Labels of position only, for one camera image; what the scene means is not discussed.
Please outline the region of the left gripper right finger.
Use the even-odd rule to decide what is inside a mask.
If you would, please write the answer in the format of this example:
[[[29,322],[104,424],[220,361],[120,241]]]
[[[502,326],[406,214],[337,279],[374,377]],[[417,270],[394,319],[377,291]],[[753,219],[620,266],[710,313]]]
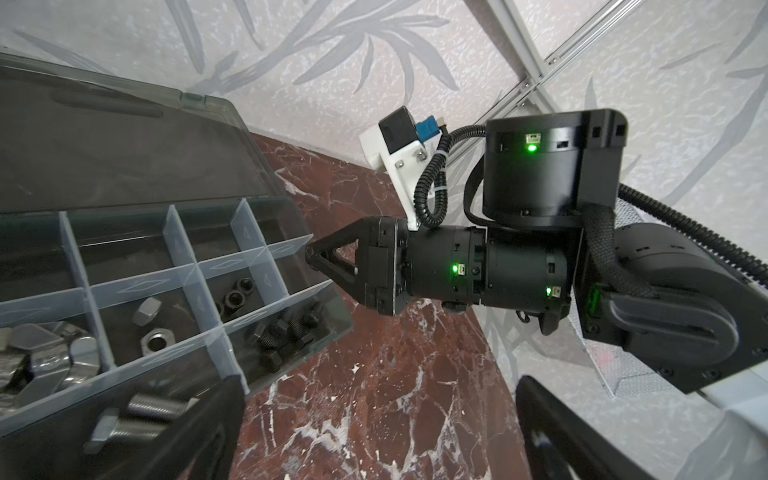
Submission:
[[[651,477],[535,378],[520,378],[515,404],[532,478]]]

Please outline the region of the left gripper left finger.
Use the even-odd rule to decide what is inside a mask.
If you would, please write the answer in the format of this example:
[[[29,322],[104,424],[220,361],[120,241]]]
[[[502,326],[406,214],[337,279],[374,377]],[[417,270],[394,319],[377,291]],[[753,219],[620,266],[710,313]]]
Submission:
[[[167,425],[153,441],[138,444],[106,479],[227,479],[245,411],[241,379],[228,376],[202,395],[181,417],[165,422],[135,415],[130,419]]]

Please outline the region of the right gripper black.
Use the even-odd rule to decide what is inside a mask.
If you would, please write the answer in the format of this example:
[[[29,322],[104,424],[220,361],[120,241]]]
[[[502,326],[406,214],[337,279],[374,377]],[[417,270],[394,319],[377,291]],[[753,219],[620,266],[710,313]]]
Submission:
[[[305,247],[305,260],[378,314],[398,316],[408,300],[404,258],[409,231],[403,218],[366,217]]]

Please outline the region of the grey compartment organizer box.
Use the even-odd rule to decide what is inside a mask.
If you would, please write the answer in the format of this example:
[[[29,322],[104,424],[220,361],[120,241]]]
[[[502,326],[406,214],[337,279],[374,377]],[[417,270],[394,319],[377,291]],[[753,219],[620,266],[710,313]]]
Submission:
[[[247,397],[349,333],[334,285],[305,262],[312,234],[235,109],[5,54],[1,58],[1,475],[106,479],[138,444],[85,454],[101,413],[133,395],[200,399],[228,376]],[[256,289],[224,311],[235,282]],[[162,302],[139,327],[134,312]],[[324,322],[300,323],[315,302]],[[296,355],[268,372],[248,337],[287,325]],[[143,356],[141,338],[176,344]],[[25,407],[30,351],[98,341],[101,370]]]

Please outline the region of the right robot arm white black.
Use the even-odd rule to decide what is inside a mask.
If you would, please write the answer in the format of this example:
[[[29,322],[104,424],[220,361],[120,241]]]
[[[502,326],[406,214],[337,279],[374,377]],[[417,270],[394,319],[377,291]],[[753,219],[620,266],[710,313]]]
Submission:
[[[596,109],[436,127],[406,216],[357,220],[306,261],[385,316],[482,305],[549,335],[576,311],[684,393],[765,363],[766,264],[622,184],[628,126]]]

